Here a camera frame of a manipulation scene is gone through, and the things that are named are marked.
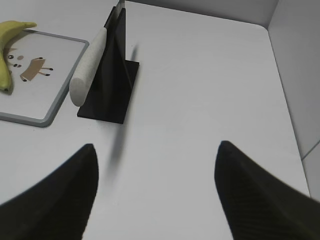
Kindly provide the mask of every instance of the stand base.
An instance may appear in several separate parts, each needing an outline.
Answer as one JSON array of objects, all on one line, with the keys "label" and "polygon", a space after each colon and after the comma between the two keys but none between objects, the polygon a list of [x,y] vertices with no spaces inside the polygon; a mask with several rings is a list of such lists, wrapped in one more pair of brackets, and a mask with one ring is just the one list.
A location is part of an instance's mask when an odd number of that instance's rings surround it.
[{"label": "stand base", "polygon": [[[125,61],[126,69],[132,84],[134,87],[139,63],[135,61]],[[85,103],[80,107],[77,116],[81,118],[100,120],[105,122],[123,124],[129,100],[132,90],[118,88],[116,92],[113,92],[109,99],[108,107],[102,104],[101,90],[91,86]]]}]

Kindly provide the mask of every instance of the white table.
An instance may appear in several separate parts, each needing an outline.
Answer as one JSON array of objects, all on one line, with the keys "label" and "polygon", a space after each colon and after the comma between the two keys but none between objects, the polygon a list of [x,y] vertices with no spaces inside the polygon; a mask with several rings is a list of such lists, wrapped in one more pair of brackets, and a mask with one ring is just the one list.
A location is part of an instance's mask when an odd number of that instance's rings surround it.
[{"label": "white table", "polygon": [[[0,21],[89,41],[116,5],[19,2],[24,10],[0,9]],[[100,173],[85,240],[231,240],[214,183],[222,140],[309,195],[268,32],[139,3],[126,9],[127,58],[136,49],[140,70],[125,125],[78,118],[69,95],[47,128],[0,122],[0,203],[85,143]]]}]

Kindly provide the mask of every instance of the white wall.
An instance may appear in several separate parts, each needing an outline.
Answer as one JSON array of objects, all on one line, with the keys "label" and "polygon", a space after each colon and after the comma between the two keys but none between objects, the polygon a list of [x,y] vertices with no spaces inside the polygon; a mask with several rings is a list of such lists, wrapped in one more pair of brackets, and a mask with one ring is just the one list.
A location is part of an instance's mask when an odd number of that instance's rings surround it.
[{"label": "white wall", "polygon": [[303,167],[308,182],[310,195],[320,202],[320,145],[303,160]]},{"label": "white wall", "polygon": [[169,9],[268,27],[278,0],[132,0]]},{"label": "white wall", "polygon": [[302,158],[320,140],[319,10],[319,0],[280,0],[268,29]]}]

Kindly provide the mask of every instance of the white surface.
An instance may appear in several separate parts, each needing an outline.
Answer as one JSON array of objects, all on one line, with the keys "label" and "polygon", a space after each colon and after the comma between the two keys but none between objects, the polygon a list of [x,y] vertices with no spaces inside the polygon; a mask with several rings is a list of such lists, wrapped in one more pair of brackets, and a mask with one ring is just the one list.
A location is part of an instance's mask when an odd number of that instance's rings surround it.
[{"label": "white surface", "polygon": [[269,35],[301,157],[320,140],[320,1],[281,0]]},{"label": "white surface", "polygon": [[[8,43],[15,49],[4,56],[11,63],[13,91],[11,95],[0,94],[0,112],[44,119],[53,104],[58,92],[66,81],[80,53],[85,47],[84,42],[64,39],[37,33],[22,32]],[[31,61],[38,58],[45,60],[41,73],[32,80],[22,81],[20,75],[29,67]]]},{"label": "white surface", "polygon": [[310,195],[320,202],[320,145],[303,160],[304,171],[308,182]]},{"label": "white surface", "polygon": [[140,61],[126,124],[78,118],[69,96],[47,128],[0,122],[0,202],[85,143],[95,146],[100,178],[84,240],[231,240],[214,183],[222,140],[308,194],[267,31],[126,8],[127,58]]},{"label": "white surface", "polygon": [[132,0],[268,27],[278,0]]},{"label": "white surface", "polygon": [[81,57],[69,84],[70,97],[74,105],[81,107],[95,78],[106,47],[107,29],[102,27]]}]

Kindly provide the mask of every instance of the knife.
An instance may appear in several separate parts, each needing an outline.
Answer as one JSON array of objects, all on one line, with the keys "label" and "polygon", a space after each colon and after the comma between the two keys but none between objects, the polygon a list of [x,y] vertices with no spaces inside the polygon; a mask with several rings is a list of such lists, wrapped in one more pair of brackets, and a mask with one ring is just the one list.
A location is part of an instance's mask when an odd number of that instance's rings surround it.
[{"label": "knife", "polygon": [[69,83],[71,101],[81,107],[87,98],[91,84],[95,78],[100,60],[105,51],[107,42],[107,29],[112,28],[121,10],[125,7],[125,0],[119,0],[104,25],[97,33],[80,59],[72,79]]}]

